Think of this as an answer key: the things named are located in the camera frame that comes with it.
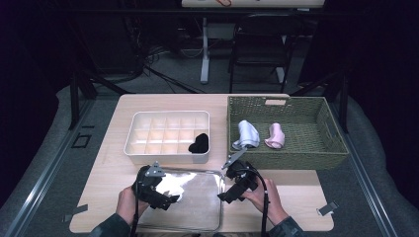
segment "woven basket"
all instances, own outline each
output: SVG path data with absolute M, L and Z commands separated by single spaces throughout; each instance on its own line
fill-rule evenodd
M 228 152 L 240 138 L 238 124 L 252 123 L 260 145 L 249 148 L 241 160 L 257 169 L 332 169 L 348 157 L 348 148 L 323 97 L 228 97 Z M 278 122 L 286 136 L 281 149 L 268 147 L 269 127 Z

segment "human hand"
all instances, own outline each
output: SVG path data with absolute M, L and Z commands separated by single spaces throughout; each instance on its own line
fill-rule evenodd
M 277 225 L 289 215 L 283 209 L 277 185 L 270 179 L 264 179 L 264 181 L 269 197 L 268 218 L 273 225 Z M 242 197 L 249 199 L 259 211 L 263 212 L 265 191 L 262 181 L 259 178 L 257 178 L 257 182 L 258 188 L 253 192 L 244 192 Z
M 138 217 L 140 217 L 149 207 L 147 202 L 138 201 Z M 128 224 L 132 225 L 135 215 L 135 194 L 131 187 L 127 187 L 120 192 L 117 205 L 117 214 Z

